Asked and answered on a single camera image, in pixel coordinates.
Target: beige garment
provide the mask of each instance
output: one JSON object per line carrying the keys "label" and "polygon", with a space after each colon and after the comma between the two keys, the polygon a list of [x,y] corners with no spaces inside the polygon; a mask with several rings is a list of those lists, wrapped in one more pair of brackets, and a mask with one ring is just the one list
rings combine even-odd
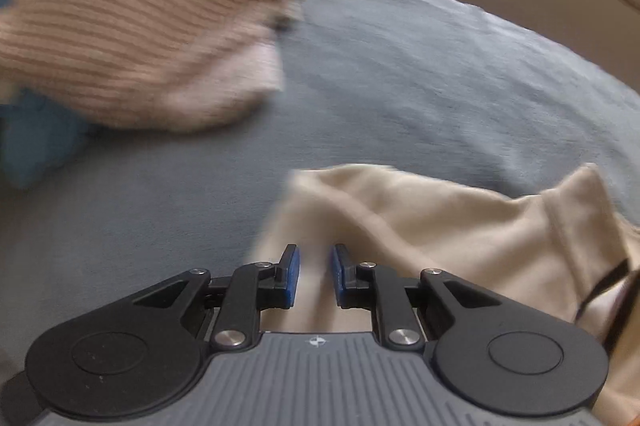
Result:
{"label": "beige garment", "polygon": [[[328,252],[339,242],[357,262],[414,278],[427,267],[444,269],[567,321],[615,267],[625,260],[640,266],[640,233],[614,213],[593,165],[556,188],[515,200],[389,167],[301,171],[290,178],[252,252],[254,261],[273,262],[287,243],[302,251],[296,303],[265,313],[265,329],[370,330],[367,311],[335,305]],[[604,339],[634,276],[596,297],[580,324]],[[640,412],[639,344],[636,303],[594,408],[609,426],[626,425]]]}
{"label": "beige garment", "polygon": [[15,0],[0,76],[93,122],[189,131],[280,88],[270,24],[289,0]]}

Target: gray mattress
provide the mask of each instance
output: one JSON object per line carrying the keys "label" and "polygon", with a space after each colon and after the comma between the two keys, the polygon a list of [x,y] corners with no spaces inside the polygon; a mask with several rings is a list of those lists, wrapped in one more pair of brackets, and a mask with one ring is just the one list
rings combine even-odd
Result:
{"label": "gray mattress", "polygon": [[[597,66],[454,0],[308,0],[305,17],[280,35],[286,89],[241,124],[106,132],[2,191],[5,377],[63,320],[192,266],[231,273],[292,168],[391,164],[517,197],[592,161],[640,222],[640,96]],[[21,377],[0,392],[9,424]]]}

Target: circular cap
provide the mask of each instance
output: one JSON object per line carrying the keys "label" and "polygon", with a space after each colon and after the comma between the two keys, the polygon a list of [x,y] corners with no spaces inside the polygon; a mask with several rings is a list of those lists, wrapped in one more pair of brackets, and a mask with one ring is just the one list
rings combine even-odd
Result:
{"label": "circular cap", "polygon": [[85,372],[96,376],[114,376],[128,372],[146,354],[146,343],[139,337],[122,332],[94,334],[78,341],[71,356]]}
{"label": "circular cap", "polygon": [[420,341],[420,334],[411,329],[396,329],[389,333],[389,341],[396,345],[415,345]]}
{"label": "circular cap", "polygon": [[246,336],[240,330],[221,330],[214,339],[222,346],[238,346],[244,343]]}
{"label": "circular cap", "polygon": [[509,332],[489,343],[489,356],[505,370],[535,376],[553,370],[562,361],[562,348],[535,332]]}

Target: ribbed gray plastic surface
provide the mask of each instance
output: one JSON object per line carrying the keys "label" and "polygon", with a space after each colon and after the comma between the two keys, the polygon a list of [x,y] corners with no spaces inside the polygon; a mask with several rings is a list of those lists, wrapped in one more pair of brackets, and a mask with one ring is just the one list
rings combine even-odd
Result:
{"label": "ribbed gray plastic surface", "polygon": [[[36,426],[85,424],[46,413]],[[520,420],[483,411],[443,387],[421,356],[391,352],[369,332],[265,333],[215,357],[179,401],[121,426],[602,426],[587,411]]]}

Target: clothing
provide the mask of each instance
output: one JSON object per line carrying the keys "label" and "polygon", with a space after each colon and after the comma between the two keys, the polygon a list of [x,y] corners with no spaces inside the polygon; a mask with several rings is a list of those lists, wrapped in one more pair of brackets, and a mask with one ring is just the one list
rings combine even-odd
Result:
{"label": "clothing", "polygon": [[0,77],[116,128],[238,119],[280,88],[270,24],[289,0],[15,0]]}
{"label": "clothing", "polygon": [[344,243],[356,262],[413,278],[444,269],[558,318],[578,318],[612,351],[595,414],[623,426],[640,411],[640,230],[615,214],[594,165],[519,199],[390,167],[297,172],[251,260],[277,261],[287,243],[302,252],[296,303],[266,311],[265,330],[370,330],[367,311],[335,305],[328,253]]}

